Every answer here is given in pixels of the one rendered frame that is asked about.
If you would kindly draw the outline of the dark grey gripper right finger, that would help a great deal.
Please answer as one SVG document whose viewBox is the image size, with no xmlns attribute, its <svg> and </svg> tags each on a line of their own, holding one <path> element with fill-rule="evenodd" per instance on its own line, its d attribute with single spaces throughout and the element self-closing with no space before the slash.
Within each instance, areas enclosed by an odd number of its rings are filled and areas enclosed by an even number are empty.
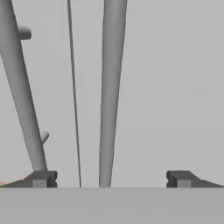
<svg viewBox="0 0 224 224">
<path fill-rule="evenodd" d="M 177 188 L 209 188 L 220 185 L 198 178 L 190 171 L 168 171 L 166 173 L 167 187 Z"/>
</svg>

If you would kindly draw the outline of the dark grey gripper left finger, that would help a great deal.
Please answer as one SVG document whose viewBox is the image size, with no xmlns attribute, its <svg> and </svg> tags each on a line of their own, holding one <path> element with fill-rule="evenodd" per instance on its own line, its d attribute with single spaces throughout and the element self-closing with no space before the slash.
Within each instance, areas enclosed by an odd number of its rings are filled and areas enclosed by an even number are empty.
<svg viewBox="0 0 224 224">
<path fill-rule="evenodd" d="M 58 173 L 56 171 L 34 171 L 23 180 L 17 180 L 3 187 L 23 187 L 23 188 L 50 188 L 57 187 L 56 179 Z"/>
</svg>

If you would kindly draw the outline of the light grey cabinet door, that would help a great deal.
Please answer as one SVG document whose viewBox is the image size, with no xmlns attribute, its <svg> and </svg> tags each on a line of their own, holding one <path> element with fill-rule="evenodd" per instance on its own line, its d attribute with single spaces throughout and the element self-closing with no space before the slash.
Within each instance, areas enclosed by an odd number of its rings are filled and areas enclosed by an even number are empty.
<svg viewBox="0 0 224 224">
<path fill-rule="evenodd" d="M 101 120 L 75 128 L 99 185 Z M 224 0 L 128 0 L 111 186 L 189 170 L 224 186 Z"/>
<path fill-rule="evenodd" d="M 12 5 L 18 4 L 21 0 L 11 0 Z M 55 7 L 58 2 L 62 3 L 62 13 L 66 17 L 64 21 L 60 22 L 55 19 L 49 27 L 45 27 L 43 32 L 34 38 L 36 44 L 36 50 L 39 51 L 39 57 L 36 61 L 37 68 L 33 71 L 35 74 L 42 70 L 42 66 L 46 63 L 50 64 L 50 73 L 43 76 L 43 80 L 35 84 L 35 87 L 39 90 L 40 100 L 44 100 L 48 95 L 58 96 L 62 93 L 62 89 L 58 85 L 49 87 L 50 83 L 56 83 L 57 77 L 60 72 L 57 71 L 59 63 L 65 58 L 59 55 L 59 51 L 65 46 L 69 51 L 74 49 L 73 42 L 73 26 L 72 26 L 72 12 L 71 12 L 71 0 L 28 0 L 30 3 L 27 9 L 30 9 L 36 3 L 40 3 L 48 10 Z M 18 23 L 19 37 L 21 42 L 32 38 L 31 30 Z M 48 133 L 41 134 L 40 137 L 43 143 L 49 137 Z"/>
</svg>

